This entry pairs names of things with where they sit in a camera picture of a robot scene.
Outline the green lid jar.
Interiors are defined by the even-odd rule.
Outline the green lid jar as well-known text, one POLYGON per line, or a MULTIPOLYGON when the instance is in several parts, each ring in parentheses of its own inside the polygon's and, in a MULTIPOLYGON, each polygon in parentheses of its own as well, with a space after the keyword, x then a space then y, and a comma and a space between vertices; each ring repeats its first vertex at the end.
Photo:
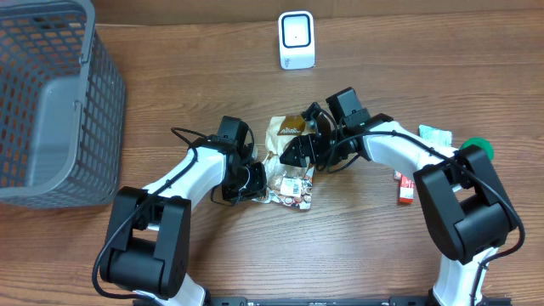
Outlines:
POLYGON ((461 145, 461 149, 465 149, 471 145, 478 146, 482 149, 491 161, 494 159, 495 150, 489 140, 480 137, 470 138, 461 145))

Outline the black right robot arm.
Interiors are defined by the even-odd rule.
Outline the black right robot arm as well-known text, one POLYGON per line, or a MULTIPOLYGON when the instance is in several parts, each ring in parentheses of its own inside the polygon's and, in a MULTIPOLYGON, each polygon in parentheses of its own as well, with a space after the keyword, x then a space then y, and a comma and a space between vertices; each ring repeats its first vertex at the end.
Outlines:
POLYGON ((509 305, 482 292, 492 261, 518 251, 525 229, 485 149, 433 144, 391 116, 370 115, 346 88, 313 103, 302 118, 314 133, 295 137, 280 155, 293 167, 331 167, 349 156, 391 167, 416 186, 425 223, 442 254, 427 305, 509 305))

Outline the teal snack packet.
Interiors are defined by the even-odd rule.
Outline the teal snack packet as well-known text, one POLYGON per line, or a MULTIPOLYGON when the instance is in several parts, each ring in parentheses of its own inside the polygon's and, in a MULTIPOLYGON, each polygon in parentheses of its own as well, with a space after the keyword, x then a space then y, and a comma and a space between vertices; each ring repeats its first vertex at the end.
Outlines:
POLYGON ((424 139, 428 146, 451 147, 453 134, 451 131, 438 129, 427 125, 420 125, 419 136, 424 139))

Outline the red white snack packet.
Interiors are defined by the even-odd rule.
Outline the red white snack packet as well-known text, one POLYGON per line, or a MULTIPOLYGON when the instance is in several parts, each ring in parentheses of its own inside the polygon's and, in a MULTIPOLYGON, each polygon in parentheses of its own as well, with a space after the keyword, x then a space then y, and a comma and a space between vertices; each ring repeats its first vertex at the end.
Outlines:
POLYGON ((314 166, 288 166, 280 162, 280 157, 291 140, 313 132, 301 115, 273 116, 270 119, 265 134, 267 156, 263 160, 266 191, 264 196, 254 198, 254 201, 273 202, 304 211, 311 208, 314 166))

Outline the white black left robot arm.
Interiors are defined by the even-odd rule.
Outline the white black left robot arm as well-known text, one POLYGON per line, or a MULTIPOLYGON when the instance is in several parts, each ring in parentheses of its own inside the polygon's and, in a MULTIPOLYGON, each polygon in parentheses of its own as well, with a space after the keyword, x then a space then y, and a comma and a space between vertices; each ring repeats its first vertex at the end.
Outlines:
POLYGON ((94 290, 135 305, 209 305, 209 291, 188 275, 192 210, 216 190, 233 207, 264 196, 267 178, 254 135, 224 116, 215 134, 198 133, 186 157, 144 188, 115 195, 105 244, 93 264, 94 290))

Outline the red stick snack packet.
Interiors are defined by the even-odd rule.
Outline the red stick snack packet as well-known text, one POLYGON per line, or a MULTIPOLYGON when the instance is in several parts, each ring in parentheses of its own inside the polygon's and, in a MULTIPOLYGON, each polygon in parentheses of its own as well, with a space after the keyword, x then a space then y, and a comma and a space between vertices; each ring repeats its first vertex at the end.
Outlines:
POLYGON ((415 189, 415 183, 402 175, 399 181, 399 203, 411 204, 414 201, 415 189))

